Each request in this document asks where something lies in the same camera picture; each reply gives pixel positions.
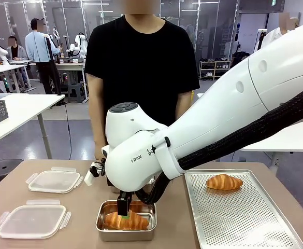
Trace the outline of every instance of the fluorescent light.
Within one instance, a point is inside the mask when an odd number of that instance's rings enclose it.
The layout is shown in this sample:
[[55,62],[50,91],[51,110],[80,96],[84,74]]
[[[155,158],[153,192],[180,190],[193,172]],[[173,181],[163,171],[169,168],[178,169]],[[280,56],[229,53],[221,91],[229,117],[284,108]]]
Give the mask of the fluorescent light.
[[203,3],[192,3],[192,4],[217,4],[219,2],[203,2]]
[[83,5],[110,5],[110,4],[84,3]]

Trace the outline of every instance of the croissant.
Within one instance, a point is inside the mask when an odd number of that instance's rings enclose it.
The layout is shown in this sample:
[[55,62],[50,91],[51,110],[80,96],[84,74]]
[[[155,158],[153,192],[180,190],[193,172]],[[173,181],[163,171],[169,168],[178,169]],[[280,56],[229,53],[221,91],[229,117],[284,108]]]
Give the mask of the croissant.
[[105,216],[104,223],[106,226],[116,230],[147,230],[149,221],[141,217],[132,210],[129,211],[129,218],[123,218],[117,212]]
[[232,190],[241,187],[243,184],[241,179],[221,174],[207,180],[207,187],[219,190]]

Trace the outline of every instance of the light blue shirt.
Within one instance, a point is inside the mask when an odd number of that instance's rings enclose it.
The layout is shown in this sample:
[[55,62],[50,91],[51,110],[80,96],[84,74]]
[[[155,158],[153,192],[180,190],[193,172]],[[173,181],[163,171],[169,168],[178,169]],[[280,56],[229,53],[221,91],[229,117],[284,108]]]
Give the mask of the light blue shirt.
[[34,62],[50,61],[49,50],[45,37],[50,39],[52,54],[60,53],[60,49],[55,47],[49,35],[32,31],[26,35],[25,39],[26,51],[30,60],[33,60]]

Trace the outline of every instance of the perforated tray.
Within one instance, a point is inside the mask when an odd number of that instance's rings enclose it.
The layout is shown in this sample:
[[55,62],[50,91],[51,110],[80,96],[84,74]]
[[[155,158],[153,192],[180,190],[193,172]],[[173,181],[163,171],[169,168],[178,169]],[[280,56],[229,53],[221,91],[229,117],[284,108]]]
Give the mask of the perforated tray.
[[[237,190],[207,188],[227,174],[243,181]],[[249,170],[189,170],[185,173],[201,248],[303,249],[303,243]]]

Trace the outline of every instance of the shoe rack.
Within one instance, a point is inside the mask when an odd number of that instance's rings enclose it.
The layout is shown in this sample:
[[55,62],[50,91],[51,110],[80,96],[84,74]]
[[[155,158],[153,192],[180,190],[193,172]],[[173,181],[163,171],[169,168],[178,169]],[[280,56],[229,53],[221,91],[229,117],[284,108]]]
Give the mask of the shoe rack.
[[230,61],[200,61],[199,62],[199,80],[217,80],[222,75],[216,75],[219,72],[230,70]]

